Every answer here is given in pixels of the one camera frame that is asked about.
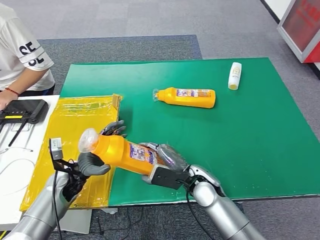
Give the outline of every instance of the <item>red bracelet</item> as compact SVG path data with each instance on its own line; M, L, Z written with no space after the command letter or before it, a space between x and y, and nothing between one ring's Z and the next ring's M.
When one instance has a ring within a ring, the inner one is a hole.
M14 93L14 94L15 94L15 95L18 96L18 97L19 97L19 95L20 95L19 93L17 93L17 92L16 92L16 91L14 91L14 90L11 89L11 88L8 88L8 87L5 88L5 90L10 91L10 92L11 92L11 93Z

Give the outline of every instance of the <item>black router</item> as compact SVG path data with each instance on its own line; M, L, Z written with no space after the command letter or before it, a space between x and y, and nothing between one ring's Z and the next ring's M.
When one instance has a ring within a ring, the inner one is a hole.
M45 120L48 109L49 105L42 99L13 100L0 111L0 133L5 124L21 124L9 143L11 147L26 124L34 125Z

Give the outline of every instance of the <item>white wall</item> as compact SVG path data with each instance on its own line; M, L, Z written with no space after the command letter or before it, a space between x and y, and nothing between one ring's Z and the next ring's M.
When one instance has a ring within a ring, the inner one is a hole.
M278 19L282 19L291 0L265 0ZM315 63L320 70L320 62Z

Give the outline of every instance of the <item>person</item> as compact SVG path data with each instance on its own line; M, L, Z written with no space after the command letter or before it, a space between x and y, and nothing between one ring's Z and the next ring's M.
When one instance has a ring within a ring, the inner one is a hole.
M52 65L14 10L0 3L0 110L19 96L52 95Z

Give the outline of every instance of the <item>gray carpet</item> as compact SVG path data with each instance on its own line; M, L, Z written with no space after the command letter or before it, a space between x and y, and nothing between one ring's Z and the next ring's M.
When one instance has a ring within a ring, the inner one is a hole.
M195 35L44 39L60 94L70 64L202 59Z
M220 240L219 233L212 226L205 212L197 204L192 204L196 216L205 229L216 240ZM128 228L129 218L134 224ZM100 234L98 219L103 234ZM106 214L102 210L92 212L91 234L83 235L63 232L63 239L70 240L209 240L195 222L186 204L158 205L144 207L122 207L115 214ZM51 239L57 240L57 233L52 233Z

